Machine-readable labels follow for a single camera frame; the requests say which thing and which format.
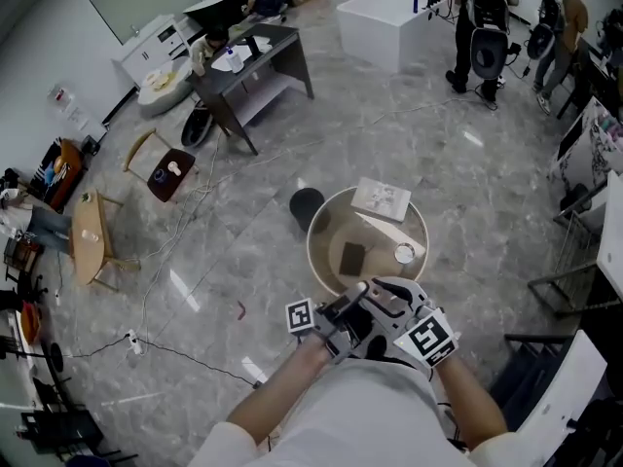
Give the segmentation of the person's white shirt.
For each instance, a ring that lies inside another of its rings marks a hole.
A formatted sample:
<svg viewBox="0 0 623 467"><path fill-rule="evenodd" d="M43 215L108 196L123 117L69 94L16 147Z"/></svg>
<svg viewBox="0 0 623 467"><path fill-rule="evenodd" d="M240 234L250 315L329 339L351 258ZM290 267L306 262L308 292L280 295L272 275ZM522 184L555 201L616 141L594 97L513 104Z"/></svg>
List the person's white shirt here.
<svg viewBox="0 0 623 467"><path fill-rule="evenodd" d="M219 422L188 467L530 467L530 460L516 433L460 452L447 440L420 372L348 360L309 388L271 451Z"/></svg>

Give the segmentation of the orange sofa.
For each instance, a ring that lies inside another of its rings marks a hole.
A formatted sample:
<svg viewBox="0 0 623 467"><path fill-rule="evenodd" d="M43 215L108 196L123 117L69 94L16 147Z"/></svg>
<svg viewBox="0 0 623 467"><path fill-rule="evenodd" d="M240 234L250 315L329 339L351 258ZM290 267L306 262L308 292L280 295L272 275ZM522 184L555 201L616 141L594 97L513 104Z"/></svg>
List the orange sofa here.
<svg viewBox="0 0 623 467"><path fill-rule="evenodd" d="M85 173L84 155L66 138L50 146L30 181L32 194L55 211L62 211Z"/></svg>

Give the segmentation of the person's left forearm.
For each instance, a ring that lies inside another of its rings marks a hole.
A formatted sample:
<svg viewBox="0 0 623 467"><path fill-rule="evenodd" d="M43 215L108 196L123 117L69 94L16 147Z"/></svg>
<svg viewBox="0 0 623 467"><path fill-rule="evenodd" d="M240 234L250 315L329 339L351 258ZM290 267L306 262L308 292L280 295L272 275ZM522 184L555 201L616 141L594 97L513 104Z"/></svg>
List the person's left forearm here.
<svg viewBox="0 0 623 467"><path fill-rule="evenodd" d="M311 334L272 376L228 415L232 423L261 444L286 418L331 359L325 342Z"/></svg>

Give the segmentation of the black round stool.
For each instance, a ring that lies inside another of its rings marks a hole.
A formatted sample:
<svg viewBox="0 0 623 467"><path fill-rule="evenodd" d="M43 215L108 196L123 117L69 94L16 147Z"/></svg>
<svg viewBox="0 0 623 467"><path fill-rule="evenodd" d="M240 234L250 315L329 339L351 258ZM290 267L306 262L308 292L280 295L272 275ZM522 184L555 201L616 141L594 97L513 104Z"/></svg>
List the black round stool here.
<svg viewBox="0 0 623 467"><path fill-rule="evenodd" d="M304 233L309 230L315 213L324 201L323 194L315 188L300 189L289 200L290 213Z"/></svg>

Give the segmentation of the white desk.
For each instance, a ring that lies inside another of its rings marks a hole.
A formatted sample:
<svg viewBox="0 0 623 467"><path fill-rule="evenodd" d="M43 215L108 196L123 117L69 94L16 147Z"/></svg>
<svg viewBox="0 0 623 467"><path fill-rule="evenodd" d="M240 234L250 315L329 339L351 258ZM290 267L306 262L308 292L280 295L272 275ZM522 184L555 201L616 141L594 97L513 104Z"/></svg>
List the white desk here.
<svg viewBox="0 0 623 467"><path fill-rule="evenodd" d="M604 226L596 264L623 302L623 181L607 177Z"/></svg>
<svg viewBox="0 0 623 467"><path fill-rule="evenodd" d="M571 432L597 390L606 360L578 330L561 365L518 429L530 467L543 467Z"/></svg>

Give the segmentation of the person's right forearm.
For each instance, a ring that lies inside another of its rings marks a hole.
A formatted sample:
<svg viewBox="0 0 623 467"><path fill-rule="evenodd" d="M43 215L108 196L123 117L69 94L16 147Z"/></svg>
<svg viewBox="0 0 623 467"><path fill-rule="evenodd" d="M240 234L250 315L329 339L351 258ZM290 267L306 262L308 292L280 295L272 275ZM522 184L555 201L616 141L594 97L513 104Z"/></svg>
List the person's right forearm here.
<svg viewBox="0 0 623 467"><path fill-rule="evenodd" d="M447 357L435 371L469 450L508 432L497 403L458 357Z"/></svg>

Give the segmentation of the white counter with sink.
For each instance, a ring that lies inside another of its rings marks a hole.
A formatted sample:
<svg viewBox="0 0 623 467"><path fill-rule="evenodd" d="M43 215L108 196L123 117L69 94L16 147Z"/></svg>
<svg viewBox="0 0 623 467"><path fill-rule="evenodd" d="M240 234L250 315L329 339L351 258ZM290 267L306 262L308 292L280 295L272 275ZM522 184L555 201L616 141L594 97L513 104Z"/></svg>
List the white counter with sink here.
<svg viewBox="0 0 623 467"><path fill-rule="evenodd" d="M336 9L343 50L401 72L453 38L449 10L450 0L349 0Z"/></svg>

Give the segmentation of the dark wooden desk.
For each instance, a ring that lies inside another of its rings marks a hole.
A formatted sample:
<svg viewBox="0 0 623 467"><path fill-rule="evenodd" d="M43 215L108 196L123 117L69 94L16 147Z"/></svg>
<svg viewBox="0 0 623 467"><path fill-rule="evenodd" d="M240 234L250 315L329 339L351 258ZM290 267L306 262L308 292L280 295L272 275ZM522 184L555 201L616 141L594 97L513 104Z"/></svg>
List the dark wooden desk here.
<svg viewBox="0 0 623 467"><path fill-rule="evenodd" d="M259 23L238 36L233 46L248 37L266 38L270 48L252 54L234 73L212 67L223 51L204 64L204 74L192 73L188 82L214 121L227 134L235 134L253 155L258 152L246 132L246 125L285 90L291 88L314 98L299 30Z"/></svg>

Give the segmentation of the clear plastic bottle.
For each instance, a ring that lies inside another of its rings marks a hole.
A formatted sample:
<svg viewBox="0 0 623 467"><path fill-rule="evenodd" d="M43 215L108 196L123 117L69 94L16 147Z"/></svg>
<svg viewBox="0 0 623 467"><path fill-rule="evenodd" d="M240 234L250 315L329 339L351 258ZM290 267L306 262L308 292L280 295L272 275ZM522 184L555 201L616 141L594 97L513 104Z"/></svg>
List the clear plastic bottle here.
<svg viewBox="0 0 623 467"><path fill-rule="evenodd" d="M381 309L392 318L399 318L411 312L407 301L383 288L376 300Z"/></svg>

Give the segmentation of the beige photo magazine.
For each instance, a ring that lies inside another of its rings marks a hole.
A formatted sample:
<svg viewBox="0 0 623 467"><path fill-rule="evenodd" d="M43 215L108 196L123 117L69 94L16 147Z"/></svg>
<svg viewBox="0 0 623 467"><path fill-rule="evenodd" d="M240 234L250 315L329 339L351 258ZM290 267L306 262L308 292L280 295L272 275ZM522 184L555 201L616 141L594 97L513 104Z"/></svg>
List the beige photo magazine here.
<svg viewBox="0 0 623 467"><path fill-rule="evenodd" d="M361 177L350 204L364 214L401 223L410 199L408 190Z"/></svg>

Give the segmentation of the oval wooden low table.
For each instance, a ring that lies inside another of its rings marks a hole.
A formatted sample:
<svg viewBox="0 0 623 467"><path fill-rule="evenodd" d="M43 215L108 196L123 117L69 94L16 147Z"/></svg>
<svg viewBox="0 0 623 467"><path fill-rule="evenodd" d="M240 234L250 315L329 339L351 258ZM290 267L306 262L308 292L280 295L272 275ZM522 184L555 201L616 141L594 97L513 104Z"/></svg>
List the oval wooden low table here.
<svg viewBox="0 0 623 467"><path fill-rule="evenodd" d="M128 271L141 270L139 260L122 260L115 256L106 222L105 203L118 207L124 204L101 194L97 189L81 193L71 217L71 258L75 279L80 286L98 285L112 292L118 288L99 276L108 265Z"/></svg>

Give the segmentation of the marble pattern panel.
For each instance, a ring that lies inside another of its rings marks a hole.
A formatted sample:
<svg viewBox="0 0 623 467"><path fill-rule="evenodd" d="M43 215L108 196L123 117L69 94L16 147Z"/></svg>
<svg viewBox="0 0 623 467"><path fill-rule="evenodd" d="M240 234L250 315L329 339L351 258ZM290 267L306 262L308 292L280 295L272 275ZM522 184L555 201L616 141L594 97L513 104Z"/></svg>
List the marble pattern panel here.
<svg viewBox="0 0 623 467"><path fill-rule="evenodd" d="M593 96L566 132L547 181L555 201L577 185L592 190L613 170L623 174L623 122Z"/></svg>

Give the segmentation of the white booklet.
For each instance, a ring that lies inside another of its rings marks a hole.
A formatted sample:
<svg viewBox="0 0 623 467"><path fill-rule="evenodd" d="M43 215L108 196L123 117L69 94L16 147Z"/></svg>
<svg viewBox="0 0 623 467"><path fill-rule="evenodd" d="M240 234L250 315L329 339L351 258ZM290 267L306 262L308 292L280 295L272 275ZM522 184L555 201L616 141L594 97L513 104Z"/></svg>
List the white booklet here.
<svg viewBox="0 0 623 467"><path fill-rule="evenodd" d="M408 235L400 231L396 226L390 224L389 222L359 212L356 212L356 215L359 216L371 227L386 236L388 239L393 241L396 245L412 243L412 239Z"/></svg>

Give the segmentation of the white printer machine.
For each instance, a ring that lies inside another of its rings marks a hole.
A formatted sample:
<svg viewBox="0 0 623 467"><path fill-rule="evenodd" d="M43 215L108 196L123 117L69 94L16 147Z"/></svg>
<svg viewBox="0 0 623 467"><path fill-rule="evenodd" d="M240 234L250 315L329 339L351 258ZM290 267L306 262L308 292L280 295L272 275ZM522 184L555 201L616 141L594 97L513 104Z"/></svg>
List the white printer machine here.
<svg viewBox="0 0 623 467"><path fill-rule="evenodd" d="M188 53L188 41L175 16L164 15L154 18L128 39L112 62L140 88L148 73Z"/></svg>

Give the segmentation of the wooden chair with dark seat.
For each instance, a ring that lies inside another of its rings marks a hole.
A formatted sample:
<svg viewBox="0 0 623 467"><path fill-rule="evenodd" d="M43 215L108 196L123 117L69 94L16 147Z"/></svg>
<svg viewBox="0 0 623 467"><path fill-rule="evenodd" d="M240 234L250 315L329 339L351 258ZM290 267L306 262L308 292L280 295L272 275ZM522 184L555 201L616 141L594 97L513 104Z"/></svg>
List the wooden chair with dark seat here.
<svg viewBox="0 0 623 467"><path fill-rule="evenodd" d="M135 172L130 165L144 143L152 136L155 136L165 145L166 152L156 164L155 168L151 171L149 177L143 178L139 173ZM182 178L177 178L175 175L167 171L166 167L170 161L176 161L183 170L184 174ZM173 148L161 135L158 134L158 131L155 128L152 128L143 133L133 143L122 165L122 171L124 173L134 175L147 186L154 197L161 202L167 203L176 202L174 196L186 176L191 171L198 173L199 168L196 165L196 158L192 154L181 149Z"/></svg>

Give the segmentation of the round glass side table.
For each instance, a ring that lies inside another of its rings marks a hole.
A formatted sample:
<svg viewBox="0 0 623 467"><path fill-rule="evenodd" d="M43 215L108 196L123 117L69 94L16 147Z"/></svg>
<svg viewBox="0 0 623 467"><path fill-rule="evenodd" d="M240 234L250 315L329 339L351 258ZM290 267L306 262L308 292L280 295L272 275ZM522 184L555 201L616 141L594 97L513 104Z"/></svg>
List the round glass side table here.
<svg viewBox="0 0 623 467"><path fill-rule="evenodd" d="M418 209L409 203L403 222L378 218L396 226L412 239L415 260L400 265L394 257L396 244L363 221L351 206L355 192L349 187L331 196L317 210L311 221L307 237L307 253L311 271L318 282L331 294L339 295L358 281L381 276L420 278L429 253L429 237L425 221ZM344 244L362 244L366 255L359 276L339 274Z"/></svg>

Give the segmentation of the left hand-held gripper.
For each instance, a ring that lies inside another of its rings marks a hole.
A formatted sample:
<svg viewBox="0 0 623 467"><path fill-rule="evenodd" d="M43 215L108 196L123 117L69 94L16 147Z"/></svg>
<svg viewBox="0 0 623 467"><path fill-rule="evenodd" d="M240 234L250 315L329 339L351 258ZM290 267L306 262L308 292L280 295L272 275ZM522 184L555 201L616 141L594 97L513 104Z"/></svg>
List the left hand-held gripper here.
<svg viewBox="0 0 623 467"><path fill-rule="evenodd" d="M298 338L315 334L332 362L341 363L373 332L374 318L359 303L368 291L369 284L360 281L328 304L316 305L306 298L287 305L288 333Z"/></svg>

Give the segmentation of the black fabric pouch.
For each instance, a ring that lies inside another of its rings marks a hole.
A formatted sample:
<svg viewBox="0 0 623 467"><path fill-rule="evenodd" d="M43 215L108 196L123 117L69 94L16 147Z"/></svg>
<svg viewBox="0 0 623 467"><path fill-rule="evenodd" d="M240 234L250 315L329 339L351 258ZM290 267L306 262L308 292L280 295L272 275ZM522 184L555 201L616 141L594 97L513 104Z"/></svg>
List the black fabric pouch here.
<svg viewBox="0 0 623 467"><path fill-rule="evenodd" d="M363 269L366 248L362 244L346 242L344 244L339 274L344 276L359 276Z"/></svg>

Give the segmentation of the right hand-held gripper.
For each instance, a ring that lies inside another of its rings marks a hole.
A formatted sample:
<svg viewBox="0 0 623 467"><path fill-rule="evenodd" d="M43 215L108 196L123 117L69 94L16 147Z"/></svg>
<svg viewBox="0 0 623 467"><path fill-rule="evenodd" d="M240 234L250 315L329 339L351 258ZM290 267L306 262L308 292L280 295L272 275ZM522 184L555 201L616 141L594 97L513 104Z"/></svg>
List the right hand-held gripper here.
<svg viewBox="0 0 623 467"><path fill-rule="evenodd" d="M393 345L410 355L427 368L433 369L458 350L458 336L451 328L444 311L433 308L433 301L420 284L399 276L374 277L372 282L405 301L414 317L407 323L407 329L393 341ZM364 298L364 307L383 329L400 329L405 315L392 318L376 303L381 291L369 291Z"/></svg>

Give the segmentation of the black bathtub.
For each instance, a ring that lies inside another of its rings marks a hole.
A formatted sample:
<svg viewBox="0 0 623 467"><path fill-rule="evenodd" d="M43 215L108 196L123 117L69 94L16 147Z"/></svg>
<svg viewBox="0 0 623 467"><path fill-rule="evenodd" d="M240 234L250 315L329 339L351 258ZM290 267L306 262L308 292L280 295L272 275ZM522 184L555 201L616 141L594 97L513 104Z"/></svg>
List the black bathtub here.
<svg viewBox="0 0 623 467"><path fill-rule="evenodd" d="M243 7L248 0L203 0L183 11L202 29L230 28L245 19Z"/></svg>

